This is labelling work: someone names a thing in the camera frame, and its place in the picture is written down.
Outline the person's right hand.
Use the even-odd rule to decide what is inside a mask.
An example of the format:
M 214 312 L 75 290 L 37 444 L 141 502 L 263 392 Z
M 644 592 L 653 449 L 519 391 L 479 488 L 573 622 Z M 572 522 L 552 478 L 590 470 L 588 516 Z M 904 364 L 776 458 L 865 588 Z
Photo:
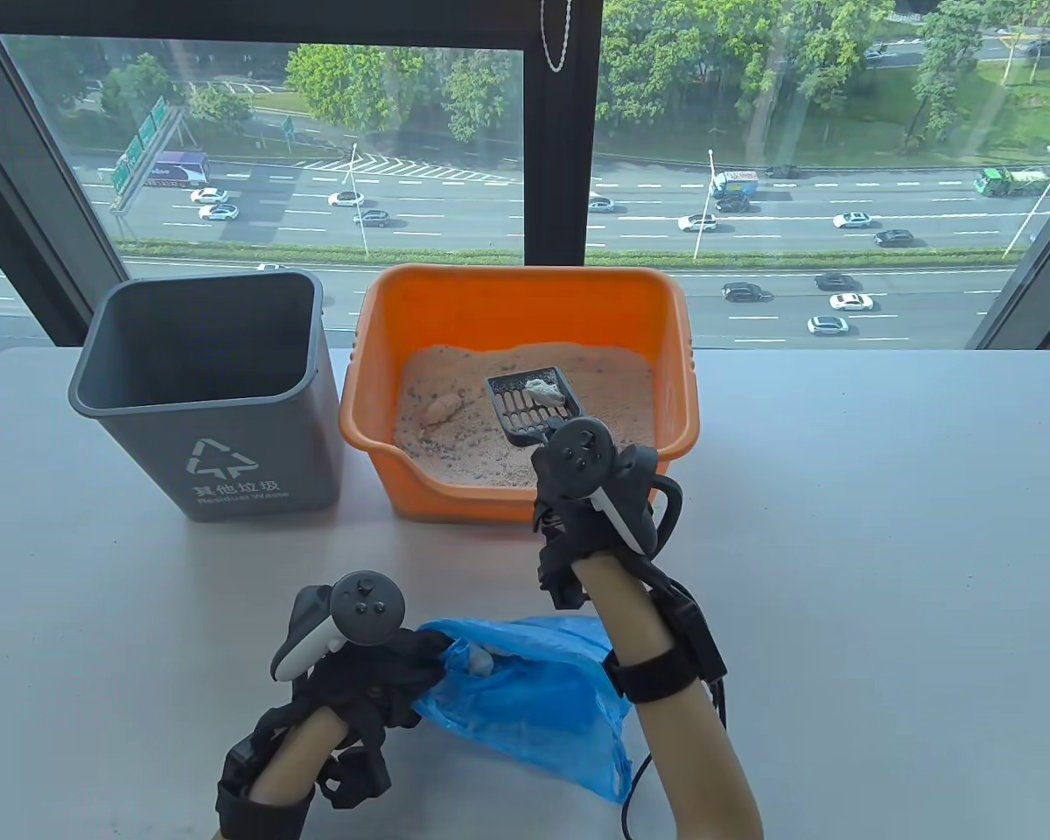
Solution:
M 556 445 L 530 456 L 536 472 L 533 529 L 544 537 L 540 569 L 556 575 L 589 556 L 653 559 L 673 525 L 655 521 L 650 495 L 658 488 L 656 452 L 630 445 L 602 459 Z

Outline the person's left hand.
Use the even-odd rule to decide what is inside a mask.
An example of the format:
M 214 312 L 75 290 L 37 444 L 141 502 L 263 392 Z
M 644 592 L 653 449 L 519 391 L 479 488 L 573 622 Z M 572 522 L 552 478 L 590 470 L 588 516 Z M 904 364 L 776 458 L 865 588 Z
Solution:
M 326 707 L 344 721 L 341 748 L 381 746 L 388 729 L 424 720 L 416 704 L 444 680 L 452 644 L 436 629 L 405 628 L 374 647 L 348 643 L 292 682 L 292 699 L 311 712 Z

